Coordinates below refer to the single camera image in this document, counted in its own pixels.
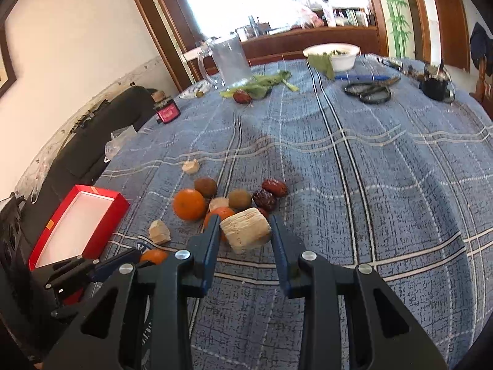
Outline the large beige sugarcane chunk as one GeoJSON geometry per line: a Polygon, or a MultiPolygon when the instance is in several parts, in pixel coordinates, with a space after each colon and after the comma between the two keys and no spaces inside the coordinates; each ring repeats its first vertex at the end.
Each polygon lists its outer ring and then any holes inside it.
{"type": "Polygon", "coordinates": [[[257,208],[229,216],[221,222],[220,228],[230,248],[238,255],[260,247],[271,239],[271,226],[257,208]]]}

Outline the small beige chunk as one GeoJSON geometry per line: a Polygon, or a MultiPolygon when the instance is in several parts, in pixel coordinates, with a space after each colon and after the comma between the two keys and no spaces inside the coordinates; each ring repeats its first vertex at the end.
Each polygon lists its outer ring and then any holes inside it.
{"type": "Polygon", "coordinates": [[[181,169],[187,175],[196,174],[200,170],[200,163],[197,159],[191,159],[184,162],[181,169]]]}
{"type": "Polygon", "coordinates": [[[226,197],[216,197],[210,200],[209,211],[214,211],[222,207],[228,207],[229,200],[226,197]]]}

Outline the dark red jujube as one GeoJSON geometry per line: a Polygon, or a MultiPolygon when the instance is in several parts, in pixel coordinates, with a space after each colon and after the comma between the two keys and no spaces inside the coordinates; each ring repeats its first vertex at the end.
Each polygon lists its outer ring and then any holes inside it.
{"type": "Polygon", "coordinates": [[[262,183],[262,188],[277,198],[282,198],[288,195],[288,188],[286,184],[278,179],[265,179],[262,183]]]}
{"type": "Polygon", "coordinates": [[[252,199],[257,207],[262,208],[267,212],[272,212],[277,207],[277,197],[270,191],[264,189],[256,190],[252,195],[252,199]]]}

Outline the brown kiwi back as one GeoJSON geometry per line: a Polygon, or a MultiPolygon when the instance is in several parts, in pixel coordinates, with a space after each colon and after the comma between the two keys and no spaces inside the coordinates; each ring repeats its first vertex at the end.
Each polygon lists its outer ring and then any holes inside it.
{"type": "Polygon", "coordinates": [[[206,199],[212,199],[217,193],[216,181],[210,177],[195,179],[194,188],[206,199]]]}

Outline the brown kiwi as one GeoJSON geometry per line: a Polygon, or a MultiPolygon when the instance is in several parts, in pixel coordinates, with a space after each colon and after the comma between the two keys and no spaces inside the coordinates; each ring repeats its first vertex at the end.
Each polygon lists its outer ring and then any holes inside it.
{"type": "Polygon", "coordinates": [[[251,207],[251,194],[245,189],[234,189],[228,194],[230,208],[245,211],[251,207]]]}
{"type": "Polygon", "coordinates": [[[195,179],[194,188],[206,199],[212,199],[217,193],[216,181],[210,177],[195,179]]]}

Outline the brown kiwi front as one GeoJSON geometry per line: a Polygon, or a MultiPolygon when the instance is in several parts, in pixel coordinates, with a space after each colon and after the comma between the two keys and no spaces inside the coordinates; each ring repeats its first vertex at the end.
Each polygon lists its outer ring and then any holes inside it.
{"type": "Polygon", "coordinates": [[[228,194],[230,208],[245,211],[251,207],[251,194],[245,189],[234,189],[228,194]]]}

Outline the blue plaid tablecloth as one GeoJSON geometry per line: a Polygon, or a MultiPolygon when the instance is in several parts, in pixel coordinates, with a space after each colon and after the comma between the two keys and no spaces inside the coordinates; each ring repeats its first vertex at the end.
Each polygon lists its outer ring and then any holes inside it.
{"type": "Polygon", "coordinates": [[[370,264],[454,367],[492,315],[490,117],[465,91],[436,102],[405,76],[389,102],[366,105],[305,60],[254,68],[281,70],[291,79],[265,99],[240,105],[213,90],[142,127],[97,182],[129,202],[104,254],[149,246],[154,220],[170,229],[170,252],[199,232],[172,209],[194,183],[189,160],[221,196],[278,179],[286,226],[334,264],[370,264]]]}

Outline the pink label jar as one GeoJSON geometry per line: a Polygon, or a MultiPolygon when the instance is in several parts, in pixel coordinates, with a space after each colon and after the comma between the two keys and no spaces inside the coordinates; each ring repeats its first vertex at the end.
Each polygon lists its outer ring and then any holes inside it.
{"type": "Polygon", "coordinates": [[[163,91],[157,90],[151,97],[154,100],[153,108],[158,124],[169,124],[181,115],[175,100],[167,97],[163,91]]]}

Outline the blue pen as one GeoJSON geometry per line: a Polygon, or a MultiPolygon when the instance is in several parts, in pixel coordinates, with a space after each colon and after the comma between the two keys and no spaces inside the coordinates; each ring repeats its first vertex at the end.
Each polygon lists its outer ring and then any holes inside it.
{"type": "Polygon", "coordinates": [[[334,76],[335,80],[345,82],[383,82],[389,80],[390,77],[386,75],[348,75],[338,74],[334,76]]]}

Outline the small glass plate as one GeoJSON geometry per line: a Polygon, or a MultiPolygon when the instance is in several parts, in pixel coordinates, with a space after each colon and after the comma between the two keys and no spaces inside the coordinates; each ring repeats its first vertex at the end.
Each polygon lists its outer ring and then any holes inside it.
{"type": "Polygon", "coordinates": [[[178,97],[180,99],[195,99],[195,98],[201,98],[205,94],[209,92],[211,89],[212,85],[207,82],[206,80],[202,79],[199,82],[196,82],[195,84],[191,85],[188,87],[186,90],[181,92],[178,97]]]}

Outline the green leaf on bowl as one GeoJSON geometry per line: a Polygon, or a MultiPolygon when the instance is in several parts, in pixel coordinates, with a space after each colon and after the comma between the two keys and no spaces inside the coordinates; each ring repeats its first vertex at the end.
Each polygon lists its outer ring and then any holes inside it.
{"type": "Polygon", "coordinates": [[[324,74],[330,80],[335,79],[330,54],[309,54],[307,60],[309,65],[318,70],[319,73],[324,74]]]}

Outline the white bowl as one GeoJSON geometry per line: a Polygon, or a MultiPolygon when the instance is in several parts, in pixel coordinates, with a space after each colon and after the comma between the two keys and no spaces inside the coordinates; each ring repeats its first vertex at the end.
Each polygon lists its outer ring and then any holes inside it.
{"type": "Polygon", "coordinates": [[[303,50],[303,55],[306,58],[309,56],[328,56],[335,72],[345,72],[352,69],[356,57],[360,53],[361,49],[358,46],[347,43],[324,43],[303,50]]]}

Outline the clear glass pitcher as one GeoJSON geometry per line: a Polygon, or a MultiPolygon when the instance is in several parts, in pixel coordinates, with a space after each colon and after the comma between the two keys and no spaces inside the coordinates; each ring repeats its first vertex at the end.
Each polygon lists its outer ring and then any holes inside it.
{"type": "Polygon", "coordinates": [[[240,87],[252,77],[242,42],[236,33],[204,42],[198,52],[197,61],[203,79],[217,89],[240,87]],[[216,64],[221,81],[213,79],[206,71],[206,57],[211,57],[216,64]]]}

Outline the dark jacket hanging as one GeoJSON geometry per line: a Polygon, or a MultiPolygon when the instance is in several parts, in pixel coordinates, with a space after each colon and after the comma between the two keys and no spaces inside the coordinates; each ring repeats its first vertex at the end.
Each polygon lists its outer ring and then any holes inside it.
{"type": "Polygon", "coordinates": [[[493,52],[492,39],[486,33],[486,30],[479,24],[475,23],[471,37],[471,59],[474,66],[480,68],[480,59],[486,59],[486,75],[492,76],[493,52]]]}

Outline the wooden door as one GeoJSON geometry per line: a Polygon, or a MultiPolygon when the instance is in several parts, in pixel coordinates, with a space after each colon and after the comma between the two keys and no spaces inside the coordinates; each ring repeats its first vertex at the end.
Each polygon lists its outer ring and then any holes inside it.
{"type": "Polygon", "coordinates": [[[434,0],[441,57],[446,65],[470,71],[470,39],[463,0],[434,0]]]}

